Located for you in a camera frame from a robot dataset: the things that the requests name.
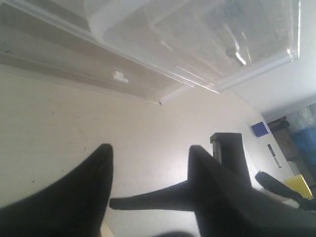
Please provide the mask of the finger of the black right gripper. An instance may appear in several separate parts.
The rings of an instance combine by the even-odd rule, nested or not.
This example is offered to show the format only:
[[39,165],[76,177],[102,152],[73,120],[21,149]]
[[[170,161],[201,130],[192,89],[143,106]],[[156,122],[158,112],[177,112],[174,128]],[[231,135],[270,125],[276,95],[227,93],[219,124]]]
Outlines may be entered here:
[[187,180],[157,191],[131,197],[111,198],[114,210],[176,210],[194,211],[198,186]]

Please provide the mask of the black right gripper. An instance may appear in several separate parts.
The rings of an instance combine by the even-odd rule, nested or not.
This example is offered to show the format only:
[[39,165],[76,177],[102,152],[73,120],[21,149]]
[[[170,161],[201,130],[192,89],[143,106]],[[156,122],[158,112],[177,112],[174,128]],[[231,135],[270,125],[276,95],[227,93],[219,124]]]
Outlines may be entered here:
[[251,188],[242,134],[216,132],[210,137],[210,143],[213,145],[213,157]]

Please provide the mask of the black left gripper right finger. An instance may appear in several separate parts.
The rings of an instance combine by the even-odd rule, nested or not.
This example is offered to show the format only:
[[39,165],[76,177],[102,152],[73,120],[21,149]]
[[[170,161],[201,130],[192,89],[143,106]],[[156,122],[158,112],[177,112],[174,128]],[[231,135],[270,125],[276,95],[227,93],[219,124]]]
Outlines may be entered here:
[[247,186],[203,147],[189,151],[188,180],[202,237],[314,237],[316,214]]

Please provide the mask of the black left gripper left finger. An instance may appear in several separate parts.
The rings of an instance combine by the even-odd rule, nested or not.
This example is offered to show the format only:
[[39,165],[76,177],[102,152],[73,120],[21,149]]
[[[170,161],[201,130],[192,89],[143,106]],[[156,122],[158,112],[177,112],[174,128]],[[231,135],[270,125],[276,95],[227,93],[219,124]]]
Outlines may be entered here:
[[113,183],[114,152],[102,144],[41,191],[0,209],[2,237],[99,237]]

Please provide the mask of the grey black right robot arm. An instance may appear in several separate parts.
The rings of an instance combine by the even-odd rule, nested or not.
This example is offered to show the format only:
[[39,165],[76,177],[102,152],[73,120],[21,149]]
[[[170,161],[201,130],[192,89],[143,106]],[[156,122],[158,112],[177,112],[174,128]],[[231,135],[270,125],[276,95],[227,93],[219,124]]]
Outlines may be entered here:
[[[213,155],[207,161],[214,161],[220,168],[233,176],[231,181],[223,178],[224,188],[234,188],[236,185],[233,182],[238,181],[246,185],[248,189],[252,189],[242,135],[240,133],[214,133],[210,137],[210,143],[213,145]],[[109,206],[116,210],[194,211],[198,205],[202,204],[204,198],[208,201],[216,200],[214,188],[211,189],[210,195],[206,193],[210,179],[202,173],[202,169],[205,167],[206,164],[200,163],[195,154],[189,153],[186,181],[146,194],[112,198]],[[296,201],[303,210],[315,210],[316,208],[314,203],[265,172],[258,172],[255,179],[269,192]]]

